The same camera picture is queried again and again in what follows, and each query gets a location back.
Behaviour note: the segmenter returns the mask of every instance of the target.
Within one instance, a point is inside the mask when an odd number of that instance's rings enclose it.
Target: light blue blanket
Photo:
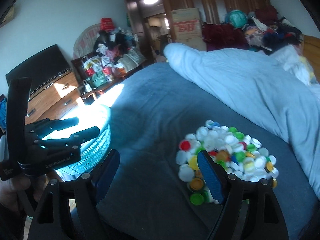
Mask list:
[[[300,80],[272,57],[247,50],[172,43],[164,54],[182,77],[289,143],[320,198],[320,104]]]

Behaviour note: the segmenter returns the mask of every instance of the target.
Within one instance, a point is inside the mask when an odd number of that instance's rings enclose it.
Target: screw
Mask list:
[[[51,180],[49,181],[50,185],[54,185],[54,184],[56,184],[57,182],[58,182],[57,179],[51,179]]]
[[[235,174],[233,174],[233,173],[230,173],[228,175],[228,178],[231,179],[231,180],[236,180],[237,176]]]
[[[260,182],[263,184],[263,185],[268,185],[268,181],[266,179],[260,179]]]
[[[87,179],[89,177],[90,177],[90,173],[84,173],[84,174],[81,175],[82,179]]]

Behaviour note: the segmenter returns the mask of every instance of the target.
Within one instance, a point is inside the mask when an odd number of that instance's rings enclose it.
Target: white wall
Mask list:
[[[15,6],[14,20],[0,28],[0,94],[7,94],[10,70],[51,45],[71,60],[78,36],[102,17],[127,29],[124,0],[18,0]]]
[[[300,0],[270,0],[278,13],[295,25],[303,34],[320,38],[320,32]]]

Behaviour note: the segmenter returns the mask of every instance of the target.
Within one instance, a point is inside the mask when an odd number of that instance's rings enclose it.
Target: laundry basket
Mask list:
[[[100,129],[100,134],[97,138],[81,145],[81,160],[79,162],[57,170],[65,174],[77,175],[90,171],[105,156],[111,139],[109,125],[111,110],[105,105],[88,105],[71,111],[62,119],[72,117],[79,118],[78,125],[61,131],[53,131],[44,139],[68,138],[77,131],[85,130],[93,126],[97,126]]]

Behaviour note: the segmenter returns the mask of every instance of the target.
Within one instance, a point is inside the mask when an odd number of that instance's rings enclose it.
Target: human hand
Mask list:
[[[43,175],[35,181],[33,181],[32,186],[34,188],[33,197],[39,202],[42,196],[42,193],[45,187],[48,184],[49,179],[58,179],[61,181],[61,178],[57,175],[55,171],[48,174],[48,176]],[[18,191],[26,190],[31,186],[31,181],[28,177],[23,174],[20,174],[14,178],[11,178],[6,181],[0,180],[0,203],[8,208],[9,210],[15,212],[17,215],[20,214],[21,207],[18,203]]]

